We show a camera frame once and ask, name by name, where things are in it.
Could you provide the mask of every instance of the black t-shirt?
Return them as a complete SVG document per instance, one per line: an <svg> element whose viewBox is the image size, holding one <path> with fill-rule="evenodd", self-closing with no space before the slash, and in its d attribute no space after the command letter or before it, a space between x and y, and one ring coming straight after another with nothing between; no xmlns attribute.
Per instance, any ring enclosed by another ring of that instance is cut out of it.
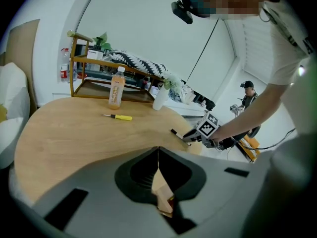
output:
<svg viewBox="0 0 317 238"><path fill-rule="evenodd" d="M251 97L245 95L242 100L242 105L244 106L244 109L246 109L257 97L258 95L256 93L254 93L254 95Z"/></svg>

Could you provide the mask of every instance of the zigzag patterned fabric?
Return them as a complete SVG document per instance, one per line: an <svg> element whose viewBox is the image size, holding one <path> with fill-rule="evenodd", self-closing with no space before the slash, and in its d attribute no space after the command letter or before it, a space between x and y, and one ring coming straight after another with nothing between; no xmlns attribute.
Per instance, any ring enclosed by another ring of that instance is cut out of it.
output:
<svg viewBox="0 0 317 238"><path fill-rule="evenodd" d="M111 62L113 63L122 63L131 68L138 69L146 74L154 75L160 78L162 78L164 72L167 71L164 64L154 63L147 59L140 59L132 54L111 51L109 56L111 57Z"/></svg>

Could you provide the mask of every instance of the round wooden table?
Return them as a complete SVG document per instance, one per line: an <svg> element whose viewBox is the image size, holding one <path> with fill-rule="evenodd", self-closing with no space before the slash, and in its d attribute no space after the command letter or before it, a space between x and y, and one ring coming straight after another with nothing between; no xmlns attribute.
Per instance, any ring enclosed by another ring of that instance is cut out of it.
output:
<svg viewBox="0 0 317 238"><path fill-rule="evenodd" d="M132 116L132 121L102 114ZM32 202L88 163L130 151L163 146L200 154L170 132L185 134L192 127L175 111L152 104L122 102L120 109L107 100L64 98L37 110L26 124L15 150L15 170L22 191Z"/></svg>

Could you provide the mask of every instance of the white bottle cap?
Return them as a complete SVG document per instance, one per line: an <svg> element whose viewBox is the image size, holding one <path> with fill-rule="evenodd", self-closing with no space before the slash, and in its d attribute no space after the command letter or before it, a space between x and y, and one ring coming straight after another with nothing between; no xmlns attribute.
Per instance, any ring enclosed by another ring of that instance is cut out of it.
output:
<svg viewBox="0 0 317 238"><path fill-rule="evenodd" d="M124 72L124 71L125 71L125 68L124 68L124 67L119 66L119 67L118 67L118 71L120 71L120 72Z"/></svg>

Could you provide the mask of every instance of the wooden cart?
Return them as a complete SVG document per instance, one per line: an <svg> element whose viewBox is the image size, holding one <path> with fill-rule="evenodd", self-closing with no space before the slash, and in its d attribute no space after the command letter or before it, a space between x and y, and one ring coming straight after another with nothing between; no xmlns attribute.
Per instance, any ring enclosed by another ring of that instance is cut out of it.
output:
<svg viewBox="0 0 317 238"><path fill-rule="evenodd" d="M140 74L143 76L146 76L148 78L152 78L151 85L148 90L141 89L136 86L129 86L125 85L125 88L129 90L124 90L122 93L122 100L123 101L134 101L134 102L144 102L144 103L153 103L154 98L150 94L150 89L154 83L155 80L163 81L163 79L154 76L149 75L144 72L141 72L137 69L130 68L124 64L118 64L118 63L112 63L108 61L102 61L102 60L94 60L94 59L88 59L87 53L88 53L88 47L89 43L93 42L94 40L92 38L86 37L84 35L81 35L79 33L75 33L72 31L67 32L68 37L72 37L73 40L73 46L70 54L70 65L69 65L69 71L70 75L69 77L73 78L73 65L74 62L82 62L83 63L83 71L82 71L82 83L78 86L78 88L74 91L74 84L73 80L70 80L70 93L72 97L81 97L81 98L97 98L97 99L109 99L110 95L110 88L101 86L100 84L106 84L111 85L111 82L106 82L102 80L94 80L94 79L85 79L85 66L87 63L93 63L93 64L99 64L104 66L109 66L113 68L118 68L119 66L124 67L126 71ZM84 40L87 41L85 53L81 56L75 56L75 50L77 45L77 40Z"/></svg>

